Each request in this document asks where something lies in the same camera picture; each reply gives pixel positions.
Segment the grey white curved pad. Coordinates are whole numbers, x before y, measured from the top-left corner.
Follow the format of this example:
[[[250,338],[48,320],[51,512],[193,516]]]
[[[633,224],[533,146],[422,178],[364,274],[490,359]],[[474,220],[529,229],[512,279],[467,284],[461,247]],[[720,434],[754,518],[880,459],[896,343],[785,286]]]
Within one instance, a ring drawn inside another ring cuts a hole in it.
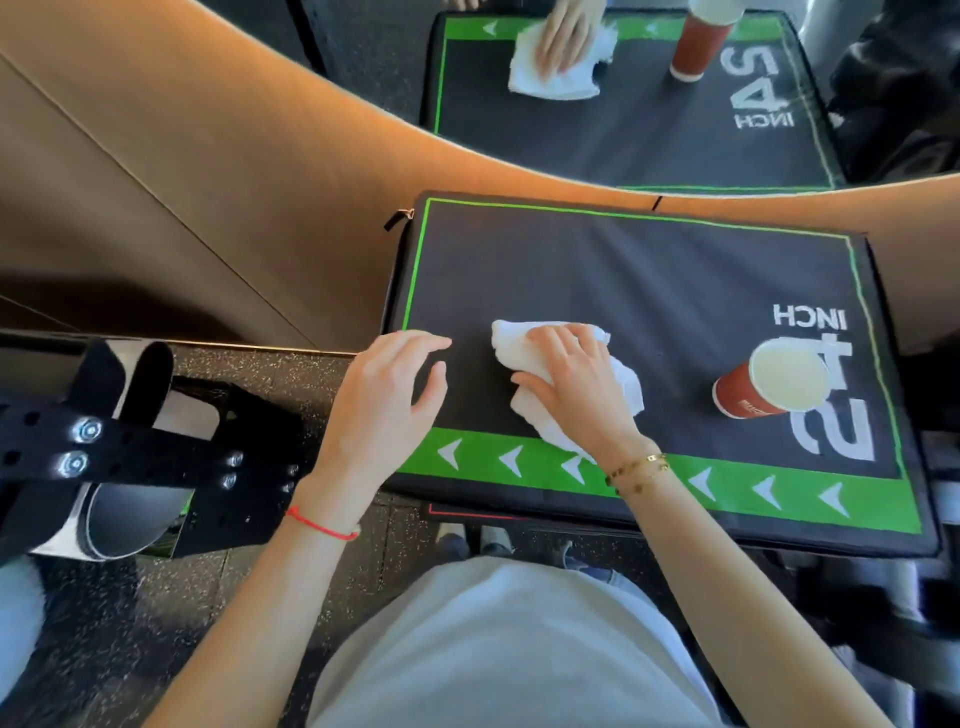
[[[208,403],[171,390],[174,354],[150,339],[106,338],[123,373],[112,407],[120,422],[210,441],[220,414]],[[83,483],[65,523],[30,555],[107,562],[142,552],[161,539],[188,506],[189,489]]]

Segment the black green plyo box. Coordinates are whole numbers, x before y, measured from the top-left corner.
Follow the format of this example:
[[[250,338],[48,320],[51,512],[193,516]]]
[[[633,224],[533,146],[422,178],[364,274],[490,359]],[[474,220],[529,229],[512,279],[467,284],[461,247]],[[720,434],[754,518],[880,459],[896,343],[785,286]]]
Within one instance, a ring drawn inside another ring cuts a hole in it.
[[[637,532],[588,459],[512,411],[492,323],[593,324],[638,375],[639,430],[736,540],[842,556],[941,550],[869,243],[852,233],[427,193],[402,232],[385,333],[449,337],[448,394],[386,484],[449,506]],[[762,342],[804,339],[826,402],[736,419],[715,381]]]

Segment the black box with red trim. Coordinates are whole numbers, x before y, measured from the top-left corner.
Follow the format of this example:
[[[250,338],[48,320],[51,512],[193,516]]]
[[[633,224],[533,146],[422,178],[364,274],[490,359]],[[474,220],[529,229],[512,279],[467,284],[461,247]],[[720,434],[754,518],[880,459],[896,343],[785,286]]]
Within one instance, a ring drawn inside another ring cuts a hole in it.
[[[496,512],[456,507],[438,504],[436,502],[426,502],[421,507],[421,515],[426,519],[444,523],[460,523],[465,525],[480,526],[530,526],[536,522],[535,518],[526,516],[515,516],[501,514]]]

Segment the black perforated panel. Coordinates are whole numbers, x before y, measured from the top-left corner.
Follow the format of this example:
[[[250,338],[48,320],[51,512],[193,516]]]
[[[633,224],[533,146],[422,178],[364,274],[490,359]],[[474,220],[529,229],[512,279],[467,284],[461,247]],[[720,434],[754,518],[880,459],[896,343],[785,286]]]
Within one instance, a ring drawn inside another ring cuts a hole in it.
[[[212,443],[224,454],[213,484],[191,496],[170,558],[265,544],[306,472],[303,418],[234,383],[178,375],[173,384],[175,392],[217,410]]]

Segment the person's right forearm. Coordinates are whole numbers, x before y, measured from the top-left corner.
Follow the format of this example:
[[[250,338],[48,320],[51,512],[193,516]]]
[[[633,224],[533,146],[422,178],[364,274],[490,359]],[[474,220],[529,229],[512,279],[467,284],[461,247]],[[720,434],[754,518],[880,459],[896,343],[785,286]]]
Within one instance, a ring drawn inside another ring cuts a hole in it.
[[[895,728],[662,453],[608,476],[749,728]]]

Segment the person's right hand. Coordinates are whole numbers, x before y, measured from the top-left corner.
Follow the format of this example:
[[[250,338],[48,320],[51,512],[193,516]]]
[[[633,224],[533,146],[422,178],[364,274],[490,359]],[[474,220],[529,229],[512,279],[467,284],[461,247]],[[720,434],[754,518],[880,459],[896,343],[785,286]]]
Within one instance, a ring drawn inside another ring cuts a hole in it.
[[[603,472],[612,473],[660,452],[631,416],[605,344],[601,342],[600,361],[570,362],[563,348],[562,325],[533,328],[527,337],[543,356],[556,392],[554,410],[548,413]]]

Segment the red paper cup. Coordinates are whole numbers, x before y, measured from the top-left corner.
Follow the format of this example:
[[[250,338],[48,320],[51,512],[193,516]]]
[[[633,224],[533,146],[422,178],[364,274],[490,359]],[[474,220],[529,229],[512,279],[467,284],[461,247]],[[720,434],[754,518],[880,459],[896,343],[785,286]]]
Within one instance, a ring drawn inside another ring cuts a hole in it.
[[[759,344],[749,358],[712,385],[714,405],[738,420],[804,413],[822,406],[833,390],[827,364],[805,340]]]

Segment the light blue fabric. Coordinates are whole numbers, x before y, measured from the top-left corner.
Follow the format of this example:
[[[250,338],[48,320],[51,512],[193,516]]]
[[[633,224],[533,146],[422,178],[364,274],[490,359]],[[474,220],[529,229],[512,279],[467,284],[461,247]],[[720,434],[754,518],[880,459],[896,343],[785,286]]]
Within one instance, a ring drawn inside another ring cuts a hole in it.
[[[0,566],[0,705],[27,670],[45,619],[41,572],[29,556]]]

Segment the person's left hand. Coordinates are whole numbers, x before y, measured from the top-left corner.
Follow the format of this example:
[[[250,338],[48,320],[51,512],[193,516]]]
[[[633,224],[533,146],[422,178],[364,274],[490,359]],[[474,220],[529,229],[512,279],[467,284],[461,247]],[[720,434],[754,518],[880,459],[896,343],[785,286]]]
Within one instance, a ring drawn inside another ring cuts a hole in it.
[[[413,455],[430,429],[411,408],[427,359],[451,346],[446,336],[402,330],[377,337],[349,365],[333,402],[313,478],[324,491],[369,503]]]

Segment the white cloth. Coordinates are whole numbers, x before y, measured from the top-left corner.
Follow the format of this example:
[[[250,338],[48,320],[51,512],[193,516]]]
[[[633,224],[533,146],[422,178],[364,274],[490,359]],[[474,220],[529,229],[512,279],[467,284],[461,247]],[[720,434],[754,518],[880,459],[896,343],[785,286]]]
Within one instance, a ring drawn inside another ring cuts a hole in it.
[[[552,383],[545,358],[534,348],[527,334],[538,327],[565,324],[565,321],[494,321],[491,325],[494,355],[501,365],[512,372],[526,372],[546,383]],[[638,375],[614,356],[610,357],[610,363],[631,415],[637,416],[645,409],[642,383]],[[518,387],[510,400],[510,409],[530,425],[545,443],[595,462],[591,455],[562,431],[546,407],[529,390]]]

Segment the person's left forearm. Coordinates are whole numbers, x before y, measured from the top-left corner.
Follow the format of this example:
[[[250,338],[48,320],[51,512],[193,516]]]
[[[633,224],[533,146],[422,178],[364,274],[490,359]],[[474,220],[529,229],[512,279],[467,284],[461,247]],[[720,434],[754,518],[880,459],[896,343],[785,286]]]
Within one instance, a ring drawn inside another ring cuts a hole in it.
[[[278,728],[330,582],[370,507],[313,476],[143,728]]]

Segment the white shirt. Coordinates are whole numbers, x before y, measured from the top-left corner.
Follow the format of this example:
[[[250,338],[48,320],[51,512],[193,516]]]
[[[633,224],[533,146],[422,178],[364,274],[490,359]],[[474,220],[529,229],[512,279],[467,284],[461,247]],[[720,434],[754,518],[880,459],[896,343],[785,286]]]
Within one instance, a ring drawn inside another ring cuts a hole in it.
[[[719,728],[679,633],[615,573],[438,565],[318,678],[307,728]]]

